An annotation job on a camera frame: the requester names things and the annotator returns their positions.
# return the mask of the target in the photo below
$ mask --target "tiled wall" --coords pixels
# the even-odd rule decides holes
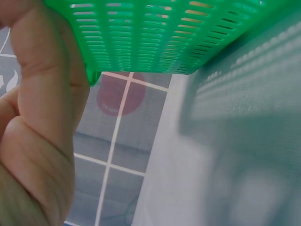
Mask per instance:
[[[8,35],[0,32],[0,96],[21,79]],[[103,73],[91,88],[74,136],[76,192],[66,225],[132,224],[170,79]]]

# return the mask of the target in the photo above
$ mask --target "green plastic basket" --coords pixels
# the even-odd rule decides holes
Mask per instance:
[[[102,71],[191,74],[288,0],[46,0]]]

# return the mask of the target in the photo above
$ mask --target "hand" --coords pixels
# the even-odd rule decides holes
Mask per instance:
[[[72,137],[89,84],[68,24],[42,0],[0,0],[22,68],[0,98],[0,225],[61,226],[74,193]]]

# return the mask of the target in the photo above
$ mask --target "red circle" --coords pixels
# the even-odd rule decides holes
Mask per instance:
[[[144,81],[141,73],[135,73],[135,78]],[[110,116],[118,116],[119,107],[124,95],[126,80],[104,75],[101,80],[101,87],[97,93],[97,105],[99,109]],[[142,104],[146,93],[146,87],[131,82],[127,99],[122,111],[122,116],[136,111]]]

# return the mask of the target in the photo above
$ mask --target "grout line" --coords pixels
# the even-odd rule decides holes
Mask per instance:
[[[91,158],[91,157],[88,157],[88,156],[85,156],[85,155],[82,155],[82,154],[74,153],[74,157],[79,158],[79,159],[83,159],[83,160],[86,160],[86,161],[94,162],[94,163],[97,163],[97,164],[100,164],[100,165],[103,165],[103,166],[107,165],[107,162],[105,162],[105,161],[95,159],[95,158]]]
[[[8,34],[7,34],[6,39],[5,39],[4,43],[3,43],[3,46],[0,49],[0,53],[2,53],[2,51],[3,51],[3,49],[4,49],[5,45],[6,45],[8,39],[9,39],[9,35],[10,35],[10,28],[8,30]]]
[[[129,79],[127,80],[127,84],[124,89],[123,97],[122,97],[122,100],[120,103],[118,117],[117,117],[117,120],[115,123],[115,128],[114,128],[114,132],[113,132],[113,136],[112,136],[108,163],[105,168],[105,172],[104,172],[104,176],[103,176],[103,185],[102,185],[102,189],[100,192],[99,203],[98,203],[97,212],[96,212],[95,226],[99,226],[99,224],[100,224],[100,217],[101,217],[101,213],[102,213],[102,209],[103,209],[104,195],[105,195],[105,191],[106,191],[106,187],[107,187],[107,183],[108,183],[109,171],[110,171],[110,166],[111,166],[112,158],[113,158],[113,154],[114,154],[115,143],[116,143],[117,134],[118,134],[118,130],[119,130],[120,122],[121,122],[122,112],[123,112],[124,106],[126,104],[128,91],[130,89],[130,84],[131,84],[130,80],[133,78],[133,75],[134,75],[134,73],[130,72],[130,75],[128,77]]]
[[[85,155],[82,155],[82,154],[78,154],[78,153],[74,153],[74,157],[76,157],[78,159],[83,159],[83,160],[86,160],[86,161],[89,161],[89,162],[93,162],[93,163],[96,163],[96,164],[100,164],[100,165],[103,165],[103,166],[107,165],[106,161],[91,158],[91,157],[88,157],[88,156],[85,156]],[[114,164],[111,164],[111,168],[114,168],[114,169],[117,169],[117,170],[120,170],[120,171],[123,171],[123,172],[127,172],[127,173],[130,173],[130,174],[135,174],[135,175],[138,175],[138,176],[142,176],[142,177],[145,176],[145,173],[142,173],[142,172],[139,172],[139,171],[136,171],[136,170],[133,170],[133,169],[129,169],[129,168],[126,168],[126,167],[114,165]]]
[[[127,76],[123,76],[123,75],[120,75],[120,74],[115,74],[115,73],[112,73],[112,72],[102,72],[102,74],[110,76],[110,77],[114,77],[114,78],[119,78],[119,79],[122,79],[122,80],[128,80]]]
[[[5,54],[5,53],[0,53],[0,57],[9,57],[9,58],[17,58],[15,55],[13,54]]]
[[[152,84],[152,83],[149,83],[149,82],[141,81],[141,80],[138,80],[138,79],[132,79],[131,82],[138,83],[138,84],[144,85],[144,86],[148,86],[148,87],[151,87],[151,88],[154,88],[154,89],[158,89],[158,90],[161,90],[161,91],[164,91],[164,92],[168,92],[168,88],[158,86],[158,85],[155,85],[155,84]]]
[[[135,175],[138,175],[138,176],[142,176],[142,177],[145,176],[145,173],[142,173],[142,172],[139,172],[139,171],[136,171],[136,170],[133,170],[133,169],[128,169],[128,168],[125,168],[125,167],[122,167],[122,166],[117,166],[117,165],[111,164],[111,168],[116,169],[116,170],[120,170],[120,171],[123,171],[123,172],[127,172],[127,173],[130,173],[130,174],[135,174]]]
[[[68,225],[70,225],[70,226],[79,226],[79,225],[74,224],[74,223],[71,223],[71,222],[69,222],[69,221],[65,221],[65,224],[68,224]]]
[[[141,81],[139,79],[134,79],[133,77],[130,78],[130,77],[126,77],[126,76],[123,76],[123,75],[120,75],[120,74],[115,74],[115,73],[112,73],[112,72],[102,72],[102,74],[110,76],[110,77],[122,79],[122,80],[127,80],[127,81],[130,80],[131,82],[134,82],[134,83],[137,83],[137,84],[140,84],[140,85],[144,85],[144,86],[147,86],[147,87],[151,87],[153,89],[158,89],[158,90],[161,90],[161,91],[164,91],[164,92],[168,92],[168,88],[165,88],[163,86],[158,86],[158,85],[146,82],[146,81]]]

